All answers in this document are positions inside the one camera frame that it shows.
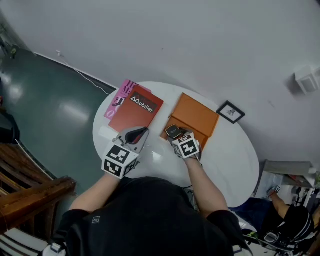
green floor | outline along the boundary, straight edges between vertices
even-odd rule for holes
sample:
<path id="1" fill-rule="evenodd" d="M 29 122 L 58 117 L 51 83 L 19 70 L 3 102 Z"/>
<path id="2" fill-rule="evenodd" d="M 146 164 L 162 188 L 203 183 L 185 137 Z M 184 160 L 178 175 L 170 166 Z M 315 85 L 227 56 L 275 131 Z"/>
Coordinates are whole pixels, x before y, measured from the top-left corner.
<path id="1" fill-rule="evenodd" d="M 103 175 L 92 128 L 106 95 L 73 70 L 25 50 L 5 59 L 0 75 L 0 96 L 21 142 L 54 176 L 72 177 L 77 194 L 84 192 Z"/>

white wall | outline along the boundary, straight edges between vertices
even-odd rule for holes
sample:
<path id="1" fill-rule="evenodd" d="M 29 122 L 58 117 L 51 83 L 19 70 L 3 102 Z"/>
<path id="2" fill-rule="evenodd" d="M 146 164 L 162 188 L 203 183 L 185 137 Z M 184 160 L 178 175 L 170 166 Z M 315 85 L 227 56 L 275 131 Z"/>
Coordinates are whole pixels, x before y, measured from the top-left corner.
<path id="1" fill-rule="evenodd" d="M 115 86 L 126 78 L 189 87 L 230 100 L 259 158 L 320 162 L 320 92 L 287 85 L 320 67 L 316 0 L 1 0 L 34 52 L 60 50 Z"/>

white marker cube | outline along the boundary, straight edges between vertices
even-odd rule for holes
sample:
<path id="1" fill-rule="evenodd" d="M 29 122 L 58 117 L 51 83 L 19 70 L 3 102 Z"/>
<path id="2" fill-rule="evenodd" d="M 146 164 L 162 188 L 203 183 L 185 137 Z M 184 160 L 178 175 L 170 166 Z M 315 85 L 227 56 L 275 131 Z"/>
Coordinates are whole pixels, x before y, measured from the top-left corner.
<path id="1" fill-rule="evenodd" d="M 194 133 L 174 140 L 172 145 L 176 154 L 183 159 L 189 158 L 200 152 Z"/>
<path id="2" fill-rule="evenodd" d="M 136 167 L 139 154 L 110 142 L 103 156 L 102 170 L 122 179 L 128 172 Z"/>

black bag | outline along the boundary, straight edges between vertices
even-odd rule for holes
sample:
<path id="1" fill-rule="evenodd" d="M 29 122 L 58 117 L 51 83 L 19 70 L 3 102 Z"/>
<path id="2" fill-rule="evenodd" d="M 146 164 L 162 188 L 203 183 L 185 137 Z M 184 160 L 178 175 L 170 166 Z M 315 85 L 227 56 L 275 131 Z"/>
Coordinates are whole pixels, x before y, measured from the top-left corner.
<path id="1" fill-rule="evenodd" d="M 16 144 L 20 131 L 14 117 L 6 112 L 0 112 L 0 143 Z"/>

framed picture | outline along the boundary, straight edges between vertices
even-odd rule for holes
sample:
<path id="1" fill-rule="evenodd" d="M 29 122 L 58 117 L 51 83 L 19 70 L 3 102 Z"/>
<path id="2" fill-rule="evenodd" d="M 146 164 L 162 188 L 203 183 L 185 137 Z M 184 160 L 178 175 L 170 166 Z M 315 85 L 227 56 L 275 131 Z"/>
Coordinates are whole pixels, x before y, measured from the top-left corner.
<path id="1" fill-rule="evenodd" d="M 222 116 L 223 118 L 227 119 L 230 123 L 235 124 L 241 118 L 243 118 L 246 114 L 242 112 L 239 108 L 235 105 L 226 101 L 219 109 L 216 111 L 217 114 Z"/>

